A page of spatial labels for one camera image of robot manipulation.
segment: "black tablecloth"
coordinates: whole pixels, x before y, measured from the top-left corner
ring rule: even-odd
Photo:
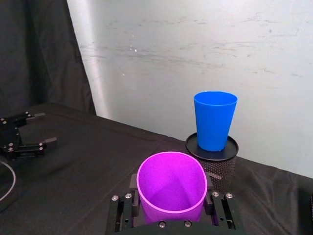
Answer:
[[[46,116],[20,128],[24,142],[57,137],[58,145],[44,158],[10,162],[17,185],[0,202],[0,235],[102,235],[111,196],[128,191],[141,162],[161,151],[185,152],[183,141],[63,106],[30,111]],[[12,176],[0,169],[4,191]],[[313,179],[237,157],[232,188],[248,234],[312,233]]]

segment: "purple cup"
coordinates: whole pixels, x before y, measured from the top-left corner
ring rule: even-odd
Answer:
[[[199,221],[207,181],[197,160],[179,152],[148,157],[137,174],[146,224],[162,220]]]

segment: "screw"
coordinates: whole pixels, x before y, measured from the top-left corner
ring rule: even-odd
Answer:
[[[117,201],[118,200],[118,196],[117,195],[113,195],[113,197],[111,199],[112,199],[112,201]]]
[[[220,194],[218,192],[216,192],[216,191],[213,191],[212,195],[215,196],[215,197],[218,197]]]
[[[158,226],[163,229],[163,228],[165,228],[166,223],[164,221],[161,221],[161,222],[159,222]]]
[[[129,192],[129,193],[126,193],[125,197],[126,197],[127,199],[130,199],[130,198],[132,197],[132,194],[131,194],[130,192]]]
[[[229,199],[230,199],[230,198],[233,198],[233,194],[231,194],[230,192],[228,192],[228,193],[226,194],[226,197],[229,198]]]
[[[191,222],[189,220],[186,220],[184,222],[185,227],[190,228],[191,227]]]

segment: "dark backdrop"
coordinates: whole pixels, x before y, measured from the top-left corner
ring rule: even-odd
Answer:
[[[53,102],[95,114],[66,0],[0,1],[0,116]]]

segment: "black lid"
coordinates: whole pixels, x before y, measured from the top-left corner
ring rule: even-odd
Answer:
[[[186,148],[194,157],[214,162],[229,160],[235,157],[239,150],[237,142],[228,136],[226,146],[223,150],[217,152],[206,151],[198,146],[197,133],[192,134],[186,139]]]

